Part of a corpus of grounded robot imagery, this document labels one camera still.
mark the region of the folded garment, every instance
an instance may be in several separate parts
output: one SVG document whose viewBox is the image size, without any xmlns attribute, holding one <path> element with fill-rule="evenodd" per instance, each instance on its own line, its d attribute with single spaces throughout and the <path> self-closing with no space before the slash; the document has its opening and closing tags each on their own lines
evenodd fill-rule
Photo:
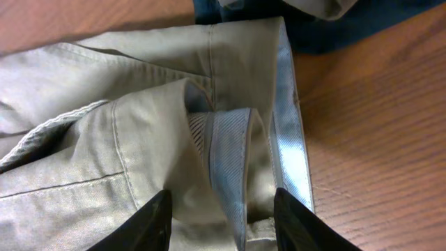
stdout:
<svg viewBox="0 0 446 251">
<path fill-rule="evenodd" d="M 85 250 L 161 190 L 170 250 L 274 250 L 312 194 L 282 18 L 105 33 L 0 59 L 0 248 Z"/>
<path fill-rule="evenodd" d="M 225 7 L 221 7 L 217 0 L 194 0 L 195 21 L 197 24 L 217 24 L 282 16 L 293 50 L 320 54 L 351 45 L 445 0 L 294 2 L 309 2 L 308 6 L 325 3 L 323 6 L 327 12 L 317 14 L 305 8 L 295 8 L 282 0 L 238 0 Z"/>
</svg>

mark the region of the light blue fabric strip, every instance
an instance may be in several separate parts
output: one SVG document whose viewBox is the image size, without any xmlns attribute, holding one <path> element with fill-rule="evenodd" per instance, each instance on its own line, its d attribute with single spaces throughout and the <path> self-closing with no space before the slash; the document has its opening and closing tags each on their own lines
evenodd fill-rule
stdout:
<svg viewBox="0 0 446 251">
<path fill-rule="evenodd" d="M 245 156 L 250 112 L 216 112 L 210 143 L 210 183 L 232 226 L 239 251 L 245 250 L 246 239 Z"/>
<path fill-rule="evenodd" d="M 280 170 L 275 166 L 277 186 L 287 189 L 313 211 L 307 152 L 295 87 L 293 55 L 284 24 L 279 32 L 277 86 L 272 118 L 270 140 L 275 141 L 272 142 L 273 145 L 277 145 L 277 154 L 273 151 L 273 158 L 278 158 L 279 161 L 275 162 L 280 164 Z"/>
</svg>

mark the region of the navy blue cloth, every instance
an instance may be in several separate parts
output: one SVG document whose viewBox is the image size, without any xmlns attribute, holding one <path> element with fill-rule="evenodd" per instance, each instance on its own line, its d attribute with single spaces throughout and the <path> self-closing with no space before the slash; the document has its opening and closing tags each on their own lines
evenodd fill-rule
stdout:
<svg viewBox="0 0 446 251">
<path fill-rule="evenodd" d="M 446 0 L 359 0 L 340 19 L 320 20 L 282 0 L 239 0 L 221 7 L 218 0 L 193 0 L 197 24 L 217 24 L 282 16 L 297 52 L 331 52 L 402 22 Z"/>
</svg>

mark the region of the wood grain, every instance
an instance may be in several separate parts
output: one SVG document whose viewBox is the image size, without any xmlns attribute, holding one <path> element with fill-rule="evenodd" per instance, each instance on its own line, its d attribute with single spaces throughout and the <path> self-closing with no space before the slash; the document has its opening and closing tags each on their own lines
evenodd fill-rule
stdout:
<svg viewBox="0 0 446 251">
<path fill-rule="evenodd" d="M 0 53 L 192 23 L 190 0 L 2 0 Z M 317 215 L 364 250 L 445 250 L 446 4 L 295 71 Z"/>
</svg>

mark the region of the brown wooden surface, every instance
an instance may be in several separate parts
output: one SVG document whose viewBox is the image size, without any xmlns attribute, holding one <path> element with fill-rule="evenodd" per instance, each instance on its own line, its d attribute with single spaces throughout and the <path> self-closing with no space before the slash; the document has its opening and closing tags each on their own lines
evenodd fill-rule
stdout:
<svg viewBox="0 0 446 251">
<path fill-rule="evenodd" d="M 2 0 L 0 52 L 192 23 L 192 0 Z M 295 70 L 317 215 L 364 250 L 446 250 L 446 4 Z"/>
</svg>

